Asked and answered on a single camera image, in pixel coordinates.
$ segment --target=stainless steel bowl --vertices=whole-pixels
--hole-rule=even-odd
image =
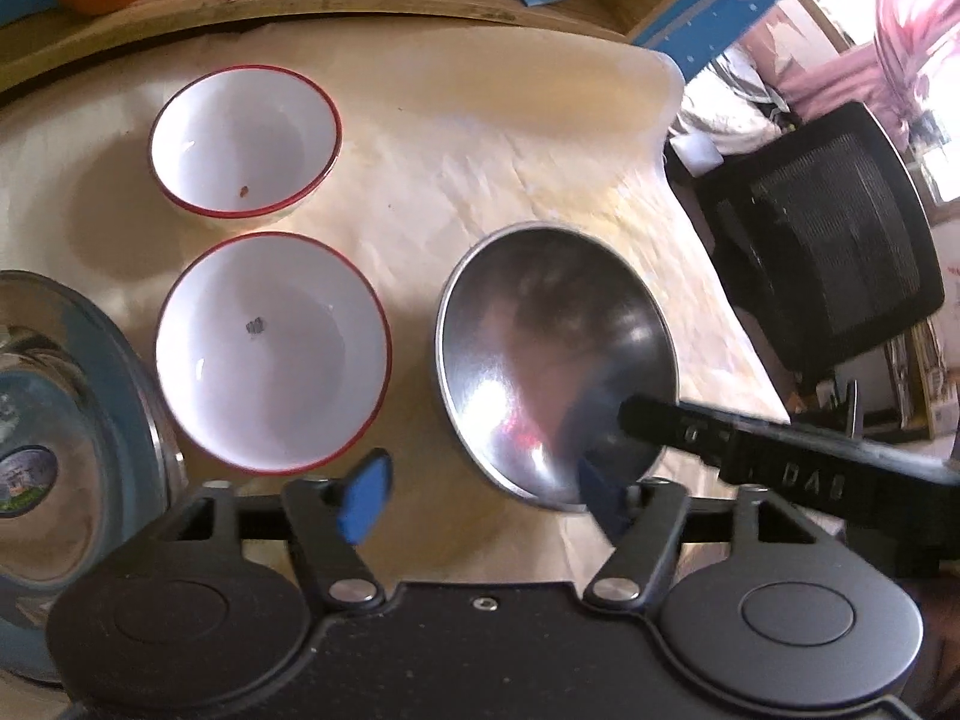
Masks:
[[[0,271],[0,668],[58,680],[56,596],[185,484],[157,386],[91,302]]]
[[[443,290],[434,344],[461,442],[527,503],[582,511],[580,458],[630,482],[661,454],[616,415],[635,392],[677,399],[669,331],[640,276],[587,235],[523,223],[479,242]]]

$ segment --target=wooden shelf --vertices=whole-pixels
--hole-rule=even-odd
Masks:
[[[0,28],[0,93],[104,50],[186,29],[333,13],[453,16],[631,41],[676,0],[139,0],[89,19],[56,9]]]

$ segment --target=pink curtain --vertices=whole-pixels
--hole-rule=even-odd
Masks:
[[[867,105],[897,148],[923,113],[930,79],[960,57],[960,0],[877,0],[874,42],[784,79],[779,91],[803,119],[849,100]],[[960,86],[960,77],[954,80]]]

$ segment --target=white container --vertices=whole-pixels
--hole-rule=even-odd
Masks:
[[[363,274],[300,235],[213,247],[160,311],[157,374],[184,432],[253,473],[328,463],[366,431],[390,379],[390,330]]]
[[[150,133],[150,164],[176,206],[243,230],[306,201],[342,141],[336,106],[312,80],[285,68],[241,65],[173,95]]]

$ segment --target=sticker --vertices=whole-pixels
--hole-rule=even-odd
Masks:
[[[20,517],[56,482],[56,455],[45,446],[21,446],[0,460],[0,517]]]

